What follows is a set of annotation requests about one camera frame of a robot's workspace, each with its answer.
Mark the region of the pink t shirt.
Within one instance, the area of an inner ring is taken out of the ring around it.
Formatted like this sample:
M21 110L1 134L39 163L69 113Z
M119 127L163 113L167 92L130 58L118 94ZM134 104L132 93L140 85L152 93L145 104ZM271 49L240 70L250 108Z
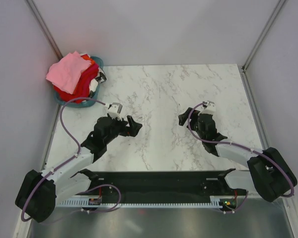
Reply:
M50 66L46 80L62 91L72 94L81 74L91 66L90 60L85 60L78 52L68 53L58 63Z

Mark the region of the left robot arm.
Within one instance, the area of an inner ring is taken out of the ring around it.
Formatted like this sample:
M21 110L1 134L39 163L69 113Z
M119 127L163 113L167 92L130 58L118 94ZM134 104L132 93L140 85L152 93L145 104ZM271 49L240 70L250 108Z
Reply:
M107 145L118 136L136 137L142 124L132 116L118 119L107 115L100 117L78 151L69 159L40 172L29 171L21 184L15 204L21 209L21 219L45 221L57 204L68 198L87 193L94 195L99 190L98 181L89 178L85 167L100 159L107 151Z

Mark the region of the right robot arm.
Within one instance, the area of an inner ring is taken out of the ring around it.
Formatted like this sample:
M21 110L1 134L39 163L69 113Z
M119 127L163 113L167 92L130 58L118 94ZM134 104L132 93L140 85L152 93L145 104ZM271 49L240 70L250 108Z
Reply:
M227 158L246 170L229 169L219 175L218 191L223 195L235 189L256 192L268 202L279 197L292 197L298 181L281 153L273 147L257 151L230 141L220 134L213 119L214 110L188 108L178 116L179 125L186 125L204 149L217 157Z

